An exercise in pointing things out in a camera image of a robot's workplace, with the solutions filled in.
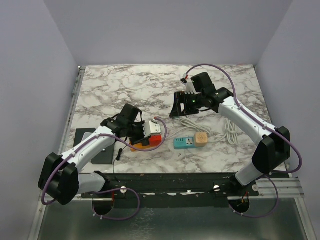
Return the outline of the orange power strip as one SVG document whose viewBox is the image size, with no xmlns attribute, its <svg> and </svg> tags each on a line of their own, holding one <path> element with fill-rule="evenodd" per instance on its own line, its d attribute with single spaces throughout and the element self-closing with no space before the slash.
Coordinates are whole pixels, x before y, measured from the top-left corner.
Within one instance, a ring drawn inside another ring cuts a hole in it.
<svg viewBox="0 0 320 240">
<path fill-rule="evenodd" d="M 141 142 L 140 142 L 140 143 L 137 143 L 137 144 L 135 144 L 135 145 L 133 145 L 133 146 L 134 146 L 136 149 L 139 149 L 139 150 L 144 150 L 144 149 L 149 149 L 149 148 L 151 148 L 150 145 L 143 145 Z M 131 151 L 131 152 L 135 152 L 136 149 L 130 148 L 130 151 Z"/>
</svg>

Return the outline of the red cube socket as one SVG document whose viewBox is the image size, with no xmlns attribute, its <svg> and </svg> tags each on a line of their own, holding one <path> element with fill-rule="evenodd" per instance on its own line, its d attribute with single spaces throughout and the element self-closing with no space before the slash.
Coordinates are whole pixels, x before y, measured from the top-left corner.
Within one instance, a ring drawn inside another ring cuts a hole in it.
<svg viewBox="0 0 320 240">
<path fill-rule="evenodd" d="M 148 140 L 151 147 L 156 147 L 162 142 L 162 136 L 160 134 L 152 135 Z"/>
</svg>

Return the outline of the beige cube socket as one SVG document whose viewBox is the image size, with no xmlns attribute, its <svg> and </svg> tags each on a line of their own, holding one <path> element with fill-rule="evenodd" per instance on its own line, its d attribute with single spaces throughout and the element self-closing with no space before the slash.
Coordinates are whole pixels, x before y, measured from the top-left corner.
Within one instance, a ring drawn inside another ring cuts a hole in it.
<svg viewBox="0 0 320 240">
<path fill-rule="evenodd" d="M 208 134 L 206 132 L 196 132 L 194 135 L 194 145 L 197 148 L 202 148 L 208 143 Z"/>
</svg>

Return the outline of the teal power strip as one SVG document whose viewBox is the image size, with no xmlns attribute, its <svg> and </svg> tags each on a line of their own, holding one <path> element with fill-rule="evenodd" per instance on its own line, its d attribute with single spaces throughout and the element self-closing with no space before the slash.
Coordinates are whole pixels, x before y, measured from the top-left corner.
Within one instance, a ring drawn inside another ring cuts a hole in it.
<svg viewBox="0 0 320 240">
<path fill-rule="evenodd" d="M 175 150 L 196 148 L 194 137 L 176 137 L 173 140 L 173 148 Z"/>
</svg>

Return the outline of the black charger with cable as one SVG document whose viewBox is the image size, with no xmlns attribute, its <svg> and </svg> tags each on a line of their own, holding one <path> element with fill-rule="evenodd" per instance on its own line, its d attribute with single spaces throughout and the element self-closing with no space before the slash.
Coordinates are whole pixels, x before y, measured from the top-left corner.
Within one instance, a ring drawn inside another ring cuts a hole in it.
<svg viewBox="0 0 320 240">
<path fill-rule="evenodd" d="M 127 147 L 128 147 L 128 146 L 125 145 L 124 147 L 122 147 L 122 148 L 120 148 L 120 149 L 118 150 L 117 155 L 116 155 L 116 157 L 114 158 L 114 160 L 113 160 L 113 162 L 112 162 L 112 173 L 113 173 L 113 174 L 115 174 L 115 163 L 116 163 L 117 161 L 120 161 L 121 156 L 122 156 L 122 153 L 123 153 L 123 151 L 124 151 Z"/>
</svg>

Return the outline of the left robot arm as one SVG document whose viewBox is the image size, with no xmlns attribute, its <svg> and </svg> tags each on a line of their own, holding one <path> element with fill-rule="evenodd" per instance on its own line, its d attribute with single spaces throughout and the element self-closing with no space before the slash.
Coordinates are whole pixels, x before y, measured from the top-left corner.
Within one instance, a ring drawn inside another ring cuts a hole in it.
<svg viewBox="0 0 320 240">
<path fill-rule="evenodd" d="M 136 121 L 142 111 L 125 104 L 115 118 L 107 118 L 84 141 L 60 155 L 49 154 L 40 174 L 38 187 L 42 190 L 41 202 L 50 205 L 57 201 L 68 204 L 75 196 L 95 193 L 106 197 L 111 190 L 110 184 L 101 173 L 81 174 L 81 170 L 102 150 L 120 142 L 122 138 L 144 137 L 144 121 Z"/>
</svg>

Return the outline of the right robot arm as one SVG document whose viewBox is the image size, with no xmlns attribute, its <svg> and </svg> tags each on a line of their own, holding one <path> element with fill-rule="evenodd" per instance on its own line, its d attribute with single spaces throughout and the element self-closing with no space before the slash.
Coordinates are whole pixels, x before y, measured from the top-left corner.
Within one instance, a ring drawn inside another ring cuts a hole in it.
<svg viewBox="0 0 320 240">
<path fill-rule="evenodd" d="M 257 117 L 237 103 L 234 94 L 225 87 L 217 89 L 208 73 L 193 76 L 186 86 L 193 86 L 194 91 L 174 93 L 171 119 L 196 115 L 201 108 L 207 108 L 233 122 L 257 146 L 251 162 L 239 170 L 229 184 L 234 195 L 242 195 L 248 184 L 269 174 L 291 156 L 289 130 L 284 126 L 277 128 Z"/>
</svg>

